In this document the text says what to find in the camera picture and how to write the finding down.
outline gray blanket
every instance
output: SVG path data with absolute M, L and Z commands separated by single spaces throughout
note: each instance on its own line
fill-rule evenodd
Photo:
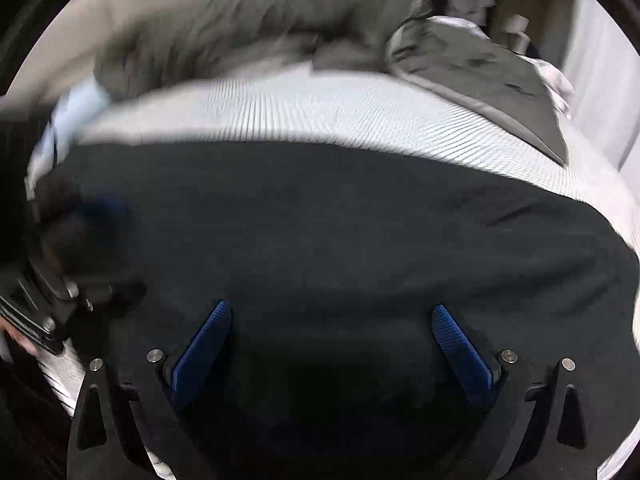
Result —
M 126 30 L 96 59 L 116 99 L 247 64 L 312 59 L 314 68 L 390 72 L 484 115 L 559 163 L 566 146 L 536 70 L 465 30 L 409 21 L 414 0 L 209 0 Z M 417 11 L 428 15 L 428 4 Z M 402 28 L 398 52 L 389 39 Z

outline white curtain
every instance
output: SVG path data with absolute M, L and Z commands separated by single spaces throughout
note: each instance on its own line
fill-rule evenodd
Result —
M 596 0 L 575 0 L 563 72 L 574 85 L 572 119 L 640 196 L 640 56 Z

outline mattress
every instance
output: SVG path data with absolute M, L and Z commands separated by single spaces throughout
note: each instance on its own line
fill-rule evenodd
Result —
M 530 182 L 589 203 L 640 254 L 640 209 L 617 171 L 558 113 L 569 163 L 541 152 L 466 108 L 391 76 L 313 72 L 299 64 L 271 75 L 190 82 L 110 108 L 80 143 L 185 140 L 323 142 L 433 158 Z M 640 336 L 638 300 L 630 330 Z M 41 356 L 71 413 L 82 371 L 72 351 Z M 598 478 L 613 477 L 640 439 L 640 422 Z

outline metal screw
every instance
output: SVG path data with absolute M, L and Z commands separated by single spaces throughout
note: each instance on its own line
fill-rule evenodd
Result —
M 572 359 L 565 357 L 562 359 L 562 368 L 568 370 L 569 372 L 573 372 L 575 370 L 575 363 Z
M 66 282 L 66 291 L 71 298 L 77 298 L 80 291 L 78 290 L 78 284 L 76 282 Z
M 504 362 L 510 364 L 513 364 L 518 360 L 518 354 L 516 354 L 516 352 L 514 352 L 513 350 L 503 350 L 502 352 L 500 352 L 500 357 Z
M 149 353 L 146 355 L 146 360 L 150 363 L 157 363 L 163 357 L 164 353 L 162 353 L 162 350 L 156 348 L 155 350 L 149 351 Z
M 102 359 L 99 357 L 89 363 L 89 370 L 92 372 L 97 372 L 100 368 L 102 368 Z
M 42 322 L 42 327 L 47 332 L 51 332 L 52 330 L 55 329 L 56 322 L 53 321 L 50 317 L 46 317 L 45 320 Z

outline textured blue pad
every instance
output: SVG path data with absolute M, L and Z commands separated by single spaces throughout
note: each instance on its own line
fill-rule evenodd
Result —
M 231 309 L 224 301 L 209 315 L 174 367 L 171 402 L 174 408 L 189 404 L 200 392 L 226 336 L 231 331 Z
M 491 370 L 442 305 L 431 313 L 431 331 L 469 402 L 485 408 L 491 406 L 497 394 Z

